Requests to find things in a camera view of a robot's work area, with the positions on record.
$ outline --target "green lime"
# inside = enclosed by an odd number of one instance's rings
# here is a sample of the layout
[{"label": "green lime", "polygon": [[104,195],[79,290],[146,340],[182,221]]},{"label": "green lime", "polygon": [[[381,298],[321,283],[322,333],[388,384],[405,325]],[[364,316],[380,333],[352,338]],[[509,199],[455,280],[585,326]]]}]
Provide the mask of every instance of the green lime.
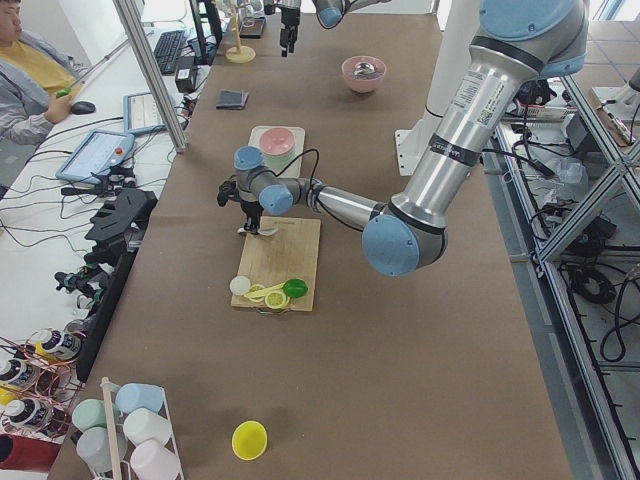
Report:
[{"label": "green lime", "polygon": [[282,286],[282,290],[285,295],[291,298],[300,298],[304,297],[309,291],[309,287],[304,283],[304,280],[300,280],[299,278],[291,278],[284,282]]}]

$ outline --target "wooden stick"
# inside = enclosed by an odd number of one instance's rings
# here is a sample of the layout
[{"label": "wooden stick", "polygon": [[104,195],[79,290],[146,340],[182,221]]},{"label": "wooden stick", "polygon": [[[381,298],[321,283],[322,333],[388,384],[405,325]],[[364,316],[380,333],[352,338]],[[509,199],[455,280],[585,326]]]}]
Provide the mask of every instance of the wooden stick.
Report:
[{"label": "wooden stick", "polygon": [[238,17],[240,16],[240,14],[236,13],[233,16],[233,26],[232,28],[235,30],[235,34],[236,34],[236,50],[238,51],[238,53],[240,53],[242,51],[242,44],[240,43],[240,25],[238,23]]},{"label": "wooden stick", "polygon": [[109,452],[111,454],[111,468],[113,480],[122,480],[120,471],[120,452],[118,452],[118,440],[116,438],[116,421],[113,418],[113,402],[111,401],[111,385],[108,377],[102,377],[102,398],[104,399],[104,413],[107,417],[107,436],[109,438]]}]

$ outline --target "man's hand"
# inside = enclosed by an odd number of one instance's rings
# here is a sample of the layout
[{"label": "man's hand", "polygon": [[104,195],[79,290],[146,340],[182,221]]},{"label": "man's hand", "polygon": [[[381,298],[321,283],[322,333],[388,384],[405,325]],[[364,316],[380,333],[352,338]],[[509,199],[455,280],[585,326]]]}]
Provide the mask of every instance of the man's hand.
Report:
[{"label": "man's hand", "polygon": [[71,95],[56,98],[55,93],[51,94],[49,96],[49,108],[44,112],[44,118],[53,124],[60,123],[71,114],[72,101],[73,97]]}]

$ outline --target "light blue cup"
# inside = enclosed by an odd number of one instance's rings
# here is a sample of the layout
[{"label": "light blue cup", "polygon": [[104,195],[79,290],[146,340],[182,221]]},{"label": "light blue cup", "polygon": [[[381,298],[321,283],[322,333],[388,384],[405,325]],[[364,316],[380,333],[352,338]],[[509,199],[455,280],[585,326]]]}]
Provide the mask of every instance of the light blue cup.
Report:
[{"label": "light blue cup", "polygon": [[163,403],[163,390],[157,385],[127,383],[116,394],[116,408],[126,414],[138,408],[158,413]]}]

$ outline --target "person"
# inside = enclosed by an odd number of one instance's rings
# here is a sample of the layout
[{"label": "person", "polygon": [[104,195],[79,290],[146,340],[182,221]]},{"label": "person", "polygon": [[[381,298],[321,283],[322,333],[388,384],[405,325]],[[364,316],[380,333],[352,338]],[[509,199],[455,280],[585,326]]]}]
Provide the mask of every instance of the person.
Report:
[{"label": "person", "polygon": [[73,93],[56,98],[56,92],[72,84],[82,66],[22,30],[20,1],[0,0],[0,137],[37,145],[71,113]]}]

